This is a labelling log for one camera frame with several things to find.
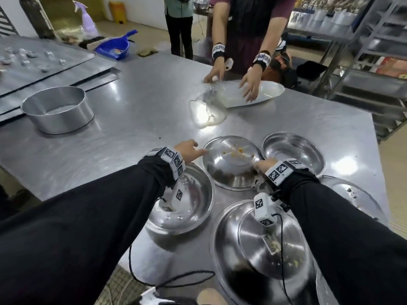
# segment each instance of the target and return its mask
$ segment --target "blue dustpan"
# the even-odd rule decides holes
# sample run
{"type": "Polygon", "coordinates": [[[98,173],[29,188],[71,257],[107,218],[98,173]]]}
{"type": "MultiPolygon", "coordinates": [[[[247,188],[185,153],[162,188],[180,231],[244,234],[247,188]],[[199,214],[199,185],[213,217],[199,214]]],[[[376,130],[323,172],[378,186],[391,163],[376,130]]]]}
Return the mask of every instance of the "blue dustpan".
{"type": "Polygon", "coordinates": [[[129,40],[128,37],[136,34],[137,30],[132,30],[127,32],[122,37],[116,37],[114,39],[107,40],[101,43],[96,49],[95,52],[102,56],[114,60],[121,60],[129,54],[129,40]]]}

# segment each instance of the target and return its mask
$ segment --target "white plate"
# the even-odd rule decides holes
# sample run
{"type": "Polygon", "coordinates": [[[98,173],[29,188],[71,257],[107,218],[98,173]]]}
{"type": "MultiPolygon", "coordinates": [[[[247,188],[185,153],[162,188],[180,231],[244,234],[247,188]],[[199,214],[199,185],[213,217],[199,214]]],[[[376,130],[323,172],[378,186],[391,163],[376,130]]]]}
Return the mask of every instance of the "white plate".
{"type": "Polygon", "coordinates": [[[226,108],[247,106],[264,102],[270,98],[281,95],[285,88],[273,81],[261,81],[258,96],[254,102],[246,102],[246,97],[243,98],[243,92],[247,84],[239,89],[240,80],[220,81],[216,83],[218,92],[217,99],[225,105],[226,108]]]}

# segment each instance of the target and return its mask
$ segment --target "maroon shirt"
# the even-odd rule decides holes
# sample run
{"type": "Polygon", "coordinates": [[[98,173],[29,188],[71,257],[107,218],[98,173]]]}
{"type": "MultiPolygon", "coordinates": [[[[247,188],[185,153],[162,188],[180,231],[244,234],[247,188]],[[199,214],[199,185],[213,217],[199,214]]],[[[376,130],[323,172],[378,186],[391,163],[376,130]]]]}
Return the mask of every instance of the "maroon shirt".
{"type": "MultiPolygon", "coordinates": [[[[230,3],[231,0],[210,0],[215,5],[218,2],[230,3]]],[[[289,19],[297,0],[280,0],[272,10],[271,18],[284,17],[289,19]]],[[[233,59],[231,71],[246,74],[252,66],[254,57],[259,53],[264,37],[248,37],[228,32],[225,55],[233,59]]]]}

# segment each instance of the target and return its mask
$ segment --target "yellow container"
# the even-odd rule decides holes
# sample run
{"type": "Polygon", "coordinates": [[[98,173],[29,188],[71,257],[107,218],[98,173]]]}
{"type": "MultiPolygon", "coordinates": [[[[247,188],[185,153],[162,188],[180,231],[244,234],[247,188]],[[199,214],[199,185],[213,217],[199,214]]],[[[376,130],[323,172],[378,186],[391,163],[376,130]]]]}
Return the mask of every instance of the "yellow container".
{"type": "Polygon", "coordinates": [[[120,1],[109,1],[110,13],[112,13],[113,20],[117,24],[126,24],[126,8],[125,4],[120,1]]]}

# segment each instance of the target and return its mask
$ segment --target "wall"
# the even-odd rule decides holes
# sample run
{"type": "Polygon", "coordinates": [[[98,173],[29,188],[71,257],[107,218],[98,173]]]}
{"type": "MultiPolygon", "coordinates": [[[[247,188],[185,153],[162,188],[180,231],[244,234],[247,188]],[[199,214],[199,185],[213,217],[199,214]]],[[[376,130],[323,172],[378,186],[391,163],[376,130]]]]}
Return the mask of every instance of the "wall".
{"type": "Polygon", "coordinates": [[[138,24],[167,30],[164,15],[164,0],[113,0],[122,1],[126,6],[127,19],[138,24]]]}
{"type": "Polygon", "coordinates": [[[38,37],[18,0],[0,0],[0,7],[6,13],[19,35],[38,37]]]}

